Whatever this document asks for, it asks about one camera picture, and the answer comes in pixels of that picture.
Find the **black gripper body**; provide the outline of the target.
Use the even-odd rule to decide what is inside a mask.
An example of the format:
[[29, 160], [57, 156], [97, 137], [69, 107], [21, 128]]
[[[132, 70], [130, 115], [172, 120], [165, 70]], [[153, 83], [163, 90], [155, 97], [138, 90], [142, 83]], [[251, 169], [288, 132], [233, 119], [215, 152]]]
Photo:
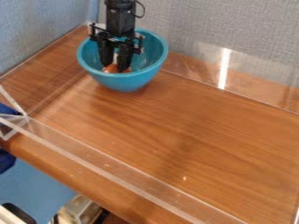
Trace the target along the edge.
[[142, 51], [142, 35], [136, 32], [136, 6], [142, 5], [137, 0], [104, 0], [106, 7], [105, 27], [96, 23], [88, 25], [89, 39], [98, 44], [101, 39], [113, 41], [114, 49], [121, 44], [132, 47], [132, 53]]

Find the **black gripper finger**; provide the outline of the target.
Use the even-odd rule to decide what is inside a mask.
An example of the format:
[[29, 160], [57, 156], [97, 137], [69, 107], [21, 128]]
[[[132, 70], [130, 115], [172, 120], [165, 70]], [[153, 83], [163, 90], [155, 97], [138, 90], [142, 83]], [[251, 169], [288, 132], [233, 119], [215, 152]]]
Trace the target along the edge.
[[102, 38], [97, 42], [97, 49], [101, 64], [104, 67], [106, 67], [113, 62], [113, 55], [114, 55], [113, 41], [109, 38]]
[[129, 68], [132, 54], [132, 47], [129, 45], [121, 44], [118, 46], [116, 57], [116, 70], [118, 72], [124, 72]]

